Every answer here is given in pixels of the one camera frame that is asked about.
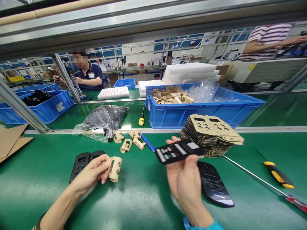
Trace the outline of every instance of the blue screwdriver handle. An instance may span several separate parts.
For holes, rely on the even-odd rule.
[[[156,151],[156,148],[147,140],[147,138],[141,134],[141,137],[143,138],[144,142],[148,145],[150,150],[154,153]]]

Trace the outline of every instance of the yellow crate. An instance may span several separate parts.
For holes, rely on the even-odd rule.
[[[9,77],[9,80],[11,82],[14,82],[14,81],[23,81],[25,80],[25,78],[23,76],[16,76],[16,77]]]

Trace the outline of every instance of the blue sleeve cuff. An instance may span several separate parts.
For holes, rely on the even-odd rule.
[[[213,218],[214,218],[215,222],[213,224],[211,224],[210,226],[208,226],[207,228],[192,227],[186,216],[183,217],[183,224],[184,224],[186,230],[224,230],[222,228],[222,226],[220,226],[218,221],[215,219],[215,217],[213,217]]]

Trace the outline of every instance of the name badge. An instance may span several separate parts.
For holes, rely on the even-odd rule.
[[[94,73],[89,73],[89,78],[95,78]]]

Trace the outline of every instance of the screwdriver shaft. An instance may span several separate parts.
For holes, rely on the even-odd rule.
[[[226,156],[223,156],[224,158],[226,158],[227,160],[229,160],[230,162],[232,162],[233,164],[239,166],[240,168],[242,168],[244,171],[248,172],[249,174],[253,175],[255,178],[257,178],[258,180],[262,181],[263,183],[267,184],[268,186],[270,186],[271,188],[275,189],[277,192],[281,193],[283,196],[285,197],[290,197],[289,195],[283,193],[282,191],[280,191],[279,189],[275,188],[274,186],[270,185],[268,182],[264,181],[263,179],[261,179],[260,177],[256,176],[255,174],[253,174],[252,172],[248,171],[246,168],[242,167],[241,165],[239,165],[238,163],[234,162],[232,159],[229,159]]]

